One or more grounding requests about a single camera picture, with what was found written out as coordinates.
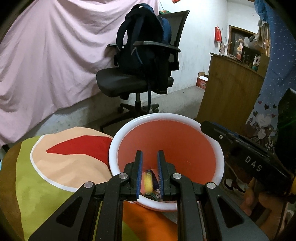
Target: shoe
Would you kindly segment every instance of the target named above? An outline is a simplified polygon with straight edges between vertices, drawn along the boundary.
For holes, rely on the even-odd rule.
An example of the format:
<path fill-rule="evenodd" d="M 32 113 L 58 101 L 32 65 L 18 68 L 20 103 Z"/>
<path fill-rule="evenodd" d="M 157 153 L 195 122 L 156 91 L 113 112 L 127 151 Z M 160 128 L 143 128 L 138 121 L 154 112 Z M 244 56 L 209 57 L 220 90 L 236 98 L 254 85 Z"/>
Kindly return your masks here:
<path fill-rule="evenodd" d="M 239 180 L 232 180 L 228 178 L 223 180 L 223 187 L 227 191 L 232 191 L 238 196 L 242 196 L 246 192 L 247 185 Z"/>

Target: office chair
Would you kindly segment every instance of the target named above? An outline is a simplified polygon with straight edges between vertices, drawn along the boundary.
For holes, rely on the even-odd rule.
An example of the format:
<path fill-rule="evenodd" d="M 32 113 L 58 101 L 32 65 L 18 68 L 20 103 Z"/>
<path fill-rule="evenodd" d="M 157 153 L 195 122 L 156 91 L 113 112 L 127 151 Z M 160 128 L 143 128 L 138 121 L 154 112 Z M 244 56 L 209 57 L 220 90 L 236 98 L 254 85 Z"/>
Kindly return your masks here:
<path fill-rule="evenodd" d="M 172 87 L 174 83 L 174 79 L 171 76 L 171 71 L 178 70 L 179 60 L 178 60 L 178 53 L 180 52 L 179 43 L 181 39 L 181 34 L 183 31 L 183 27 L 189 11 L 183 12 L 175 12 L 175 13 L 168 13 L 161 15 L 162 18 L 166 18 L 171 26 L 172 29 L 172 38 L 170 45 L 165 45 L 162 43 L 156 43 L 151 41 L 137 41 L 134 43 L 135 47 L 151 47 L 154 48 L 156 51 L 158 48 L 165 49 L 165 51 L 169 52 L 169 71 L 168 71 L 168 87 Z M 109 47 L 116 47 L 116 44 L 110 44 Z M 120 104 L 118 108 L 118 112 L 122 114 L 124 112 L 124 108 L 128 110 L 128 112 L 122 114 L 120 117 L 109 121 L 100 127 L 100 130 L 104 132 L 104 128 L 115 124 L 120 121 L 124 121 L 130 118 L 137 118 L 142 115 L 146 115 L 147 113 L 147 106 L 141 106 L 140 101 L 140 93 L 144 93 L 148 91 L 148 84 L 147 80 L 141 79 L 140 77 L 134 75 L 123 74 L 120 70 L 116 68 L 110 69 L 102 69 L 98 71 L 96 74 L 96 81 L 97 84 L 103 94 L 108 97 L 117 97 L 120 96 L 121 99 L 127 100 L 129 94 L 135 93 L 136 94 L 136 101 L 135 106 L 129 104 Z M 152 89 L 153 92 L 158 94 L 165 94 L 167 91 L 159 92 L 155 89 Z M 151 104 L 152 112 L 158 112 L 158 104 Z"/>

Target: red shape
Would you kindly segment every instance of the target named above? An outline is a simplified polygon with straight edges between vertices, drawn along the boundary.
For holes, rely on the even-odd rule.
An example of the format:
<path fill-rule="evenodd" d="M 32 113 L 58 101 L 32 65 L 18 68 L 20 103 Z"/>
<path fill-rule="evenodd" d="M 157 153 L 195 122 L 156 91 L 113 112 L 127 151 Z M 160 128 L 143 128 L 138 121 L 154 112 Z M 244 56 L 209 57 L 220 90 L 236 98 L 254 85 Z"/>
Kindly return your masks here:
<path fill-rule="evenodd" d="M 111 141 L 110 137 L 80 136 L 56 144 L 46 152 L 61 155 L 85 154 L 104 162 L 109 167 L 108 155 Z"/>

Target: patterned cloth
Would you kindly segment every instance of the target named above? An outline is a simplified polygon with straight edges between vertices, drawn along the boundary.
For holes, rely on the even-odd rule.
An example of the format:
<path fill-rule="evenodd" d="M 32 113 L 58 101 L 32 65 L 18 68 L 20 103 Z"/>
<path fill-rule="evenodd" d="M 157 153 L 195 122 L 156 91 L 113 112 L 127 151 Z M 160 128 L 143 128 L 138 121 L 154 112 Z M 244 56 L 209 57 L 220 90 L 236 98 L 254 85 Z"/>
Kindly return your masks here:
<path fill-rule="evenodd" d="M 247 136 L 274 151 L 278 103 L 288 88 L 296 90 L 296 40 L 279 15 L 264 2 L 271 33 L 271 53 L 265 80 L 245 126 Z"/>

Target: hanging clothes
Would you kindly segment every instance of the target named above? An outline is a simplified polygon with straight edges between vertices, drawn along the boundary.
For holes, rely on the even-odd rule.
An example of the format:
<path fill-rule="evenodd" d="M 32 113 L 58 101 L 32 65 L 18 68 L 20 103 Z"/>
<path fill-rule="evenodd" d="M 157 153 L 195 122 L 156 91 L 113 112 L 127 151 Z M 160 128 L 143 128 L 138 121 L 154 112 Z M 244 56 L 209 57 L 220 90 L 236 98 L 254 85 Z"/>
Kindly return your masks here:
<path fill-rule="evenodd" d="M 266 10 L 261 11 L 260 17 L 263 18 L 262 21 L 267 20 L 270 27 L 271 52 L 267 73 L 246 123 L 245 132 L 251 140 L 273 152 L 277 133 L 278 103 L 288 88 L 296 90 L 296 40 L 283 20 L 267 3 L 256 0 L 255 6 L 260 6 L 260 10 Z"/>
<path fill-rule="evenodd" d="M 258 33 L 255 36 L 255 40 L 263 48 L 266 39 L 269 39 L 269 24 L 260 19 L 258 21 Z"/>

